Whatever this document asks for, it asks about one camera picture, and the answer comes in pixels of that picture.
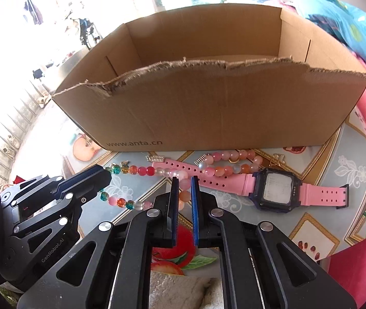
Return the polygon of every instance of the metal screw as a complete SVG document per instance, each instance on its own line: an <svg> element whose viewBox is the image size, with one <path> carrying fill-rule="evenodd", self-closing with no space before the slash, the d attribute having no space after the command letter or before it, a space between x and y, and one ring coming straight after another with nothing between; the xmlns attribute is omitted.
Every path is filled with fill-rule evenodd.
<svg viewBox="0 0 366 309"><path fill-rule="evenodd" d="M67 224L67 222L68 222L67 217L62 217L62 218L60 218L60 220L59 220L59 224L60 224L60 225L66 225L66 224Z"/></svg>
<svg viewBox="0 0 366 309"><path fill-rule="evenodd" d="M109 231L112 227L112 224L110 222L101 222L99 224L99 230L100 231Z"/></svg>
<svg viewBox="0 0 366 309"><path fill-rule="evenodd" d="M158 209L149 209L147 210L147 216L148 217L157 217L160 215L160 210Z"/></svg>
<svg viewBox="0 0 366 309"><path fill-rule="evenodd" d="M273 230L273 224L270 222L262 222L262 224L260 224L260 229L263 231L271 231Z"/></svg>
<svg viewBox="0 0 366 309"><path fill-rule="evenodd" d="M210 214L214 217L221 217L225 212L220 208L214 208L211 210Z"/></svg>

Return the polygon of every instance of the red bead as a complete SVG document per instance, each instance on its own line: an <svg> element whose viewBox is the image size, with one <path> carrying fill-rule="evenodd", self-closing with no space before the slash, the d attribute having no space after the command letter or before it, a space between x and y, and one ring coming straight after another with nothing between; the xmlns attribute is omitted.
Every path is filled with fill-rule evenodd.
<svg viewBox="0 0 366 309"><path fill-rule="evenodd" d="M131 165L129 168L129 173L130 174L137 174L138 172L138 167L136 165Z"/></svg>
<svg viewBox="0 0 366 309"><path fill-rule="evenodd" d="M144 166L140 166L138 168L138 174L141 176L145 176L146 175L146 168Z"/></svg>
<svg viewBox="0 0 366 309"><path fill-rule="evenodd" d="M149 166L146 169L146 173L149 177L152 177L155 174L156 170L153 166Z"/></svg>

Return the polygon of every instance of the teal bead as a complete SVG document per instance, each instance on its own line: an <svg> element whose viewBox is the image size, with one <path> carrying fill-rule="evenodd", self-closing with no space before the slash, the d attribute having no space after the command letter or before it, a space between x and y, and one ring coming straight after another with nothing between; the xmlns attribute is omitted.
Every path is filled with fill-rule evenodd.
<svg viewBox="0 0 366 309"><path fill-rule="evenodd" d="M108 193L107 193L107 192L102 192L102 193L100 194L100 199L101 199L102 201L107 201L107 200L108 200L108 197L109 197L109 195L108 195Z"/></svg>
<svg viewBox="0 0 366 309"><path fill-rule="evenodd" d="M133 200L128 200L126 202L126 208L129 210L133 210L134 209L134 201Z"/></svg>
<svg viewBox="0 0 366 309"><path fill-rule="evenodd" d="M112 171L114 174L120 174L120 166L114 165Z"/></svg>

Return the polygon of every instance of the crackle glass bead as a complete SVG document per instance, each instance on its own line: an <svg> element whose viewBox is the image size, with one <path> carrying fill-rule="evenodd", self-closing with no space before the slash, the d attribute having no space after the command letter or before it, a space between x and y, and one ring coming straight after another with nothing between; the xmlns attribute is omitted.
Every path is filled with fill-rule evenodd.
<svg viewBox="0 0 366 309"><path fill-rule="evenodd" d="M158 177L162 177L163 174L164 174L164 169L162 169L161 167L156 167L155 175Z"/></svg>
<svg viewBox="0 0 366 309"><path fill-rule="evenodd" d="M147 210L151 208L151 202L150 201L144 201L143 202L143 210Z"/></svg>
<svg viewBox="0 0 366 309"><path fill-rule="evenodd" d="M134 209L136 209L136 210L143 210L143 202L142 201L136 201L136 202L134 202Z"/></svg>
<svg viewBox="0 0 366 309"><path fill-rule="evenodd" d="M114 196L111 196L108 198L108 204L110 205L117 205L117 198Z"/></svg>
<svg viewBox="0 0 366 309"><path fill-rule="evenodd" d="M101 192L100 194L100 200L107 201L108 200L108 193L107 192Z"/></svg>
<svg viewBox="0 0 366 309"><path fill-rule="evenodd" d="M117 200L117 205L120 207L120 208L124 208L126 206L126 199L124 198L119 198Z"/></svg>
<svg viewBox="0 0 366 309"><path fill-rule="evenodd" d="M129 165L123 165L122 167L120 167L120 170L123 174L127 174L130 171L130 167Z"/></svg>
<svg viewBox="0 0 366 309"><path fill-rule="evenodd" d="M149 176L149 177L152 177L154 174L155 174L155 168L153 166L149 166L146 168L146 174Z"/></svg>
<svg viewBox="0 0 366 309"><path fill-rule="evenodd" d="M134 201L133 201L133 200L128 200L128 201L126 202L126 208L127 208L128 210L133 210L133 209L134 209Z"/></svg>
<svg viewBox="0 0 366 309"><path fill-rule="evenodd" d="M141 176L145 176L146 175L146 168L144 166L140 166L138 168L138 174Z"/></svg>
<svg viewBox="0 0 366 309"><path fill-rule="evenodd" d="M112 168L112 172L114 174L120 174L120 171L121 171L121 167L119 165L114 165L113 168Z"/></svg>
<svg viewBox="0 0 366 309"><path fill-rule="evenodd" d="M130 168L129 168L129 173L130 174L137 174L138 172L138 167L136 165L131 165Z"/></svg>

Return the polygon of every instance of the torn cardboard edge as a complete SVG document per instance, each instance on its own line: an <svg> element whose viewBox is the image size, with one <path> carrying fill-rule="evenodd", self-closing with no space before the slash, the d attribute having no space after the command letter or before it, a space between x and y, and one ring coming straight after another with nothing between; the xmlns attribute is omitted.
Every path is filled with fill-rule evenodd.
<svg viewBox="0 0 366 309"><path fill-rule="evenodd" d="M160 71L167 71L169 70L172 72L173 70L177 69L191 69L196 67L202 67L202 66L214 66L214 67L220 67L222 70L235 70L243 67L252 67L257 65L264 65L264 64L273 64L273 63L290 63L294 65L304 65L307 66L308 70L307 72L324 72L324 73L330 73L330 72L338 72L342 74L351 74L351 75L357 75L361 78L366 79L366 73L357 72L357 71L347 71L347 70L329 70L324 68L318 68L318 67L310 67L309 64L294 61L292 57L274 57L271 59L248 59L246 61L237 61L237 62L228 62L228 61L222 61L222 60L216 60L216 59L208 59L208 60L194 60L190 59L187 60L184 58L182 61L164 61L152 64L150 66L142 67L134 71L125 72L122 75L108 81L108 82L95 82L95 83L89 83L87 80L83 83L78 83L75 86L72 86L70 88L64 89L61 92L58 92L53 95L59 96L60 94L70 91L76 87L86 86L93 90L95 90L98 94L102 95L104 98L109 98L113 96L114 92L116 92L119 88L124 89L127 87L131 81L141 78L141 77L147 77L148 74L160 72Z"/></svg>

